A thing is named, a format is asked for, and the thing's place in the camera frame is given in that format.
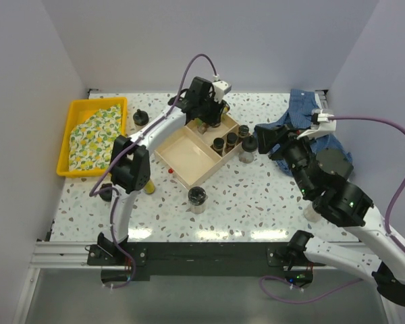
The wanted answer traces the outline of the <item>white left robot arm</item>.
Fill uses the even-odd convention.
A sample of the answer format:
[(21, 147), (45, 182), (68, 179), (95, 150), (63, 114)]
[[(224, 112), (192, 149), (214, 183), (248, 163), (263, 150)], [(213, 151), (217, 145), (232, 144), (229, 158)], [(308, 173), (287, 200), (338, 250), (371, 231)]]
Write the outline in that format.
[(97, 247), (110, 264), (118, 265), (130, 257), (124, 246), (128, 240), (128, 224), (134, 201), (150, 180), (151, 155), (170, 135), (194, 119), (211, 127), (218, 126), (226, 106), (223, 98), (231, 88), (231, 84), (223, 80), (195, 77), (189, 88), (180, 90), (147, 126), (130, 137), (116, 138), (107, 169), (112, 183), (109, 229), (101, 232), (97, 239)]

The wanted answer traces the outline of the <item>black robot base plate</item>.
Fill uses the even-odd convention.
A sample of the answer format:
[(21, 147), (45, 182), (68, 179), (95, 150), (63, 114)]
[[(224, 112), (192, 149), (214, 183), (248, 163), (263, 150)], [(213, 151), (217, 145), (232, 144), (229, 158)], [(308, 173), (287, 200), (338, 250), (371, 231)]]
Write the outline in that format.
[(153, 276), (272, 275), (303, 288), (314, 278), (312, 263), (301, 256), (288, 259), (281, 242), (128, 242), (111, 252), (93, 244), (87, 264), (101, 268), (104, 284)]

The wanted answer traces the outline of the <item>small yellow oil bottle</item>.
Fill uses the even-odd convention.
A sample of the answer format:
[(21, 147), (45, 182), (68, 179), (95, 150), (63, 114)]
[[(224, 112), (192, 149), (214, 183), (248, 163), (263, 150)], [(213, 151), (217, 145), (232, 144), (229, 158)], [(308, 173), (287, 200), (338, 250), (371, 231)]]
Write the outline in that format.
[(155, 185), (154, 185), (153, 181), (152, 181), (152, 180), (149, 180), (149, 181), (145, 184), (143, 190), (144, 190), (144, 193), (145, 193), (145, 194), (153, 194), (153, 193), (155, 192)]

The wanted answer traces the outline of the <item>spice jar black lid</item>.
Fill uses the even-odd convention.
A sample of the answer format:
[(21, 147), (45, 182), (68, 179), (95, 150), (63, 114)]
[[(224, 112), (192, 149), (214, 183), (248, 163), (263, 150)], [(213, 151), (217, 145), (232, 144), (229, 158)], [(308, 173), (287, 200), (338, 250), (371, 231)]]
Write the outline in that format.
[(234, 132), (230, 132), (226, 136), (225, 153), (228, 154), (236, 145), (238, 135)]
[(223, 156), (225, 141), (222, 138), (215, 138), (213, 140), (212, 148), (219, 155)]

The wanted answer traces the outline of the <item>small dark spice jar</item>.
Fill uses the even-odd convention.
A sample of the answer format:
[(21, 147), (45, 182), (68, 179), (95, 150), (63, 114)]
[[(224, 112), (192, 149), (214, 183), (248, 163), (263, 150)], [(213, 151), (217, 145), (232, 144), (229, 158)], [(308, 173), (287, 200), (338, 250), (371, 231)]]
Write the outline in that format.
[(238, 127), (238, 142), (242, 142), (249, 135), (249, 127), (247, 125), (240, 125)]

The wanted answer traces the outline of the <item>beige wooden divided box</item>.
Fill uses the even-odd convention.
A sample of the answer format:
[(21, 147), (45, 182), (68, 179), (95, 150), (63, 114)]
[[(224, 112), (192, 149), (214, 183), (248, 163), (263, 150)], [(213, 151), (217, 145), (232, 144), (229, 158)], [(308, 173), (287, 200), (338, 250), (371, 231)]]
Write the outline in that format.
[(155, 150), (156, 157), (187, 189), (200, 186), (240, 152), (239, 145), (221, 155), (212, 148), (214, 139), (225, 140), (229, 133), (238, 133), (240, 124), (228, 114), (223, 116), (220, 126), (208, 128), (204, 133), (198, 131), (200, 124), (197, 120), (190, 121)]

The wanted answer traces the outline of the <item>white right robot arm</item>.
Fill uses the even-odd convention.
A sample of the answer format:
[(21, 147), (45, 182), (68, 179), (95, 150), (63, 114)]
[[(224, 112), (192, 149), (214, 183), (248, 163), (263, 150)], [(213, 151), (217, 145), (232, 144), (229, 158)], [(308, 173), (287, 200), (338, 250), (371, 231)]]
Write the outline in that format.
[(289, 267), (309, 262), (341, 269), (371, 282), (384, 298), (405, 307), (405, 239), (384, 225), (371, 198), (349, 182), (353, 166), (344, 154), (335, 148), (312, 152), (308, 137), (291, 125), (256, 126), (254, 131), (259, 153), (287, 163), (311, 209), (372, 252), (354, 252), (298, 230), (277, 257)]

